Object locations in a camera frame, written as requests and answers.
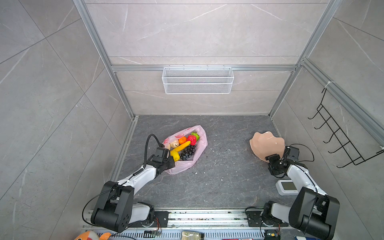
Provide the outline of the pink scalloped bowl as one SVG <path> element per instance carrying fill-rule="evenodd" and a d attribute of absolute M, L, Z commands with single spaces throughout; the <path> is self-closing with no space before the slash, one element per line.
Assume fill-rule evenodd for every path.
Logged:
<path fill-rule="evenodd" d="M 268 163 L 268 156 L 279 155 L 283 157 L 285 150 L 285 140 L 275 137 L 271 132 L 259 133 L 256 132 L 250 139 L 250 146 L 253 153 L 262 161 Z"/>

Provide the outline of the pink plastic bag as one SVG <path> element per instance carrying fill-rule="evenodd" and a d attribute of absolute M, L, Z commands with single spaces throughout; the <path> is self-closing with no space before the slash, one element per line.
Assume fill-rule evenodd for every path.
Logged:
<path fill-rule="evenodd" d="M 167 137 L 163 144 L 171 152 L 175 151 L 176 153 L 172 155 L 177 158 L 175 167 L 165 172 L 176 175 L 195 165 L 208 146 L 208 140 L 206 131 L 202 126 L 197 125 Z"/>

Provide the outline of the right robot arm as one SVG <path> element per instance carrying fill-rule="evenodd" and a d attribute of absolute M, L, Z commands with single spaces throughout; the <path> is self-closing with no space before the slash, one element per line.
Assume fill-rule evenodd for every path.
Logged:
<path fill-rule="evenodd" d="M 266 157 L 271 175 L 289 177 L 299 192 L 291 207 L 267 202 L 262 220 L 268 226 L 284 222 L 318 239 L 331 240 L 336 230 L 340 202 L 316 184 L 307 166 L 298 161 L 299 153 L 298 148 L 286 146 L 281 156 Z"/>

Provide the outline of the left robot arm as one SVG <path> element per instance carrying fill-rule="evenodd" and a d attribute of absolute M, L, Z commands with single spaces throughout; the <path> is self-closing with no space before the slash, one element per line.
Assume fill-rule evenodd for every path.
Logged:
<path fill-rule="evenodd" d="M 135 203 L 134 196 L 147 183 L 174 166 L 170 150 L 160 145 L 136 172 L 120 181 L 106 182 L 97 196 L 91 224 L 117 233 L 136 223 L 151 226 L 155 220 L 154 207 L 143 202 Z"/>

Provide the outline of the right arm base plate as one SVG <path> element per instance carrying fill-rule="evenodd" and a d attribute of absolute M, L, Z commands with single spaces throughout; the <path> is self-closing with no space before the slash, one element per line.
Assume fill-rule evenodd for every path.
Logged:
<path fill-rule="evenodd" d="M 264 213 L 264 208 L 250 206 L 245 209 L 249 227 L 288 227 L 289 224 Z"/>

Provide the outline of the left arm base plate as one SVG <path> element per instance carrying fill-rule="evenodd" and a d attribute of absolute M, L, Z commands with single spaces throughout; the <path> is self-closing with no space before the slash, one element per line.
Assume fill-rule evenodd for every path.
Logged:
<path fill-rule="evenodd" d="M 168 226 L 169 214 L 167 211 L 155 211 L 148 220 L 129 224 L 129 228 L 165 228 Z"/>

